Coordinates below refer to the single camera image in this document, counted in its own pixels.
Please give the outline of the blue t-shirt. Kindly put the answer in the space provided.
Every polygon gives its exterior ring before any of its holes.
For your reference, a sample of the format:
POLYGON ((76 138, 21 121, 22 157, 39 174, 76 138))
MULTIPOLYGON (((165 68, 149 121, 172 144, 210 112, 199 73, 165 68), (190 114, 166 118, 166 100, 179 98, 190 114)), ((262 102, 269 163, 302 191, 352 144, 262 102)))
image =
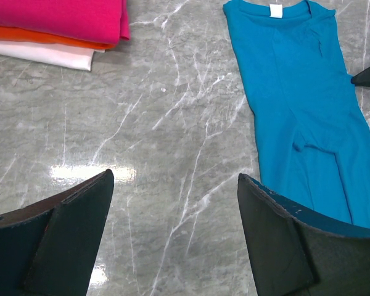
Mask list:
POLYGON ((370 130, 338 39, 335 11, 223 6, 255 116, 262 183, 318 213, 370 228, 370 130))

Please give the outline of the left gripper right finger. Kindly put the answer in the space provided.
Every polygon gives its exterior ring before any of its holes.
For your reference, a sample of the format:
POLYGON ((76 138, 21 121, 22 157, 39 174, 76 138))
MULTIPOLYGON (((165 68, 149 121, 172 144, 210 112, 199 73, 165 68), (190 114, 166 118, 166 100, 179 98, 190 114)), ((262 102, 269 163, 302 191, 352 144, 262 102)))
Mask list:
POLYGON ((246 174, 237 199, 258 295, 370 295, 370 229, 324 216, 246 174))

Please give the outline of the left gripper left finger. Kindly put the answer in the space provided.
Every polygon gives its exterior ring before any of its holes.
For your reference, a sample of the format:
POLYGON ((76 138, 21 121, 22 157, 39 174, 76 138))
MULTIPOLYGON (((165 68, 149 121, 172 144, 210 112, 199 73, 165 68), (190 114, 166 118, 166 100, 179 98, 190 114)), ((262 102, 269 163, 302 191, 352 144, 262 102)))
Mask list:
POLYGON ((0 295, 86 295, 113 187, 105 170, 0 214, 0 295))

